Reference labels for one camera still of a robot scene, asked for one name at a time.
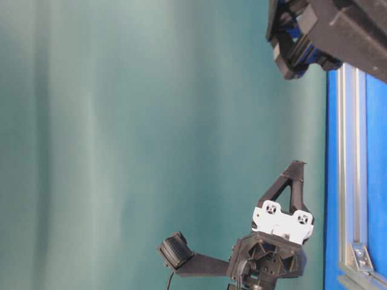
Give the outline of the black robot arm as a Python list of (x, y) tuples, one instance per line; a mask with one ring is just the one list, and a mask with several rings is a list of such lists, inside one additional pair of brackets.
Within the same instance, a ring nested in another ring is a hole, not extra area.
[(292, 161), (259, 199), (252, 232), (237, 240), (227, 276), (229, 289), (275, 289), (278, 279), (303, 275), (303, 244), (313, 234), (314, 217), (303, 202), (303, 161)]

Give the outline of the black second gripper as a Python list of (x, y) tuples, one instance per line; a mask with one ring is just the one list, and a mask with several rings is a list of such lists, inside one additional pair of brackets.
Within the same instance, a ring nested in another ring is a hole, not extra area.
[(308, 16), (308, 1), (270, 1), (266, 39), (273, 48), (273, 58), (282, 76), (298, 79), (316, 63), (324, 71), (339, 69), (342, 62), (316, 48), (306, 33), (301, 32), (299, 20)]

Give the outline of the black second robot arm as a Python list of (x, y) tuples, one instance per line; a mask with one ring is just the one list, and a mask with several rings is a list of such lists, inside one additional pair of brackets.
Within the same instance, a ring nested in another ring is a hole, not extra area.
[(270, 1), (266, 39), (287, 80), (349, 63), (386, 81), (386, 1)]

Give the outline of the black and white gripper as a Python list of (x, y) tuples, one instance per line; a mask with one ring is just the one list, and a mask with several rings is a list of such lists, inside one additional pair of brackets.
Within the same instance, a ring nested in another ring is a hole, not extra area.
[[(313, 215), (303, 202), (305, 162), (294, 160), (261, 196), (252, 232), (233, 249), (227, 275), (236, 280), (277, 280), (300, 277), (306, 266), (303, 243), (312, 235)], [(290, 187), (290, 214), (277, 198)]]

